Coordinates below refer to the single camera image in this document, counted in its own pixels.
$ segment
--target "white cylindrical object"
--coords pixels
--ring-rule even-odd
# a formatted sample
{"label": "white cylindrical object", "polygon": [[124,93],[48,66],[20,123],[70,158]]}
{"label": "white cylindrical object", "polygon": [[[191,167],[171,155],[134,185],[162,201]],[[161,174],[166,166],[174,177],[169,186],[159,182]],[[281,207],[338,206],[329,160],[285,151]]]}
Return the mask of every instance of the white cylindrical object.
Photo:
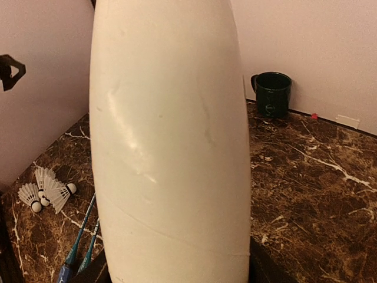
{"label": "white cylindrical object", "polygon": [[90,129],[113,282],[247,282],[249,131],[228,0],[97,1]]}

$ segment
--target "shuttlecock cork base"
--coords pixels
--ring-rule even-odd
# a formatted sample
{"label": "shuttlecock cork base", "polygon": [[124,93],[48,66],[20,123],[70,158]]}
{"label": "shuttlecock cork base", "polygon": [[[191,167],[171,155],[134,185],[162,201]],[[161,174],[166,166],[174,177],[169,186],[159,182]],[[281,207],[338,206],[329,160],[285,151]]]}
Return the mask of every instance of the shuttlecock cork base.
{"label": "shuttlecock cork base", "polygon": [[36,184],[25,184],[18,191],[19,199],[30,206],[34,212],[39,212],[42,209],[41,203],[38,197],[38,186]]}
{"label": "shuttlecock cork base", "polygon": [[41,205],[49,206],[49,199],[47,199],[44,195],[42,195],[42,198],[41,198]]}

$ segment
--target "marble countertop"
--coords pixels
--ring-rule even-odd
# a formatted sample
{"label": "marble countertop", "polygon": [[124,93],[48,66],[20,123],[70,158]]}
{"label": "marble countertop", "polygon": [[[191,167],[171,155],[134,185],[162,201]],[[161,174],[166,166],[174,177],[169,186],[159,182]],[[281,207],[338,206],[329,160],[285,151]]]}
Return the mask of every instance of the marble countertop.
{"label": "marble countertop", "polygon": [[[52,168],[57,178],[65,183],[75,183],[77,192],[68,199],[59,214],[52,206],[33,213],[17,195],[18,188],[34,182],[36,166]],[[56,282],[59,270],[76,240],[82,220],[94,193],[90,165],[90,138],[88,115],[57,139],[16,180],[11,190],[2,195],[9,237],[25,282]],[[96,205],[93,207],[78,249],[77,266],[88,251],[97,221]],[[101,232],[93,250],[93,258],[103,249]]]}
{"label": "marble countertop", "polygon": [[[259,117],[248,104],[252,238],[300,283],[377,283],[377,139],[290,114]],[[88,116],[64,133],[1,198],[26,282],[55,282],[94,193]],[[35,166],[78,192],[62,212],[34,214],[17,197]],[[97,218],[80,242],[82,258]],[[102,250],[99,236],[93,256]]]}

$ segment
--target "mug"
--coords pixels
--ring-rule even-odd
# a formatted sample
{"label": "mug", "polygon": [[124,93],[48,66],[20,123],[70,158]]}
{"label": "mug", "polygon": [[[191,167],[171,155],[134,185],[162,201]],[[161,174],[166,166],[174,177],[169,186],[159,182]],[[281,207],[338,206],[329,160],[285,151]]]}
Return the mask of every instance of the mug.
{"label": "mug", "polygon": [[284,74],[266,72],[252,76],[257,110],[269,118],[282,118],[288,114],[292,80]]}

